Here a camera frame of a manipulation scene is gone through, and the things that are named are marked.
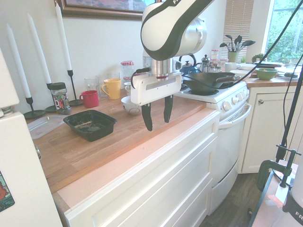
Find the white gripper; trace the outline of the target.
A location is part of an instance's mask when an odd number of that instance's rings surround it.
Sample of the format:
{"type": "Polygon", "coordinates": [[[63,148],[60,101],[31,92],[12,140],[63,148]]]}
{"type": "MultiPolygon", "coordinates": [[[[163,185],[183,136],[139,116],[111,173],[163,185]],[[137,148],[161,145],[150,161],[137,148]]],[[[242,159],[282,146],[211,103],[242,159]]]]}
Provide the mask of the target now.
{"type": "Polygon", "coordinates": [[[134,88],[131,88],[131,101],[142,106],[142,116],[148,131],[152,131],[151,102],[165,98],[164,121],[169,123],[173,94],[181,89],[181,73],[179,71],[169,74],[167,80],[158,81],[155,76],[141,74],[133,77],[134,88]]]}

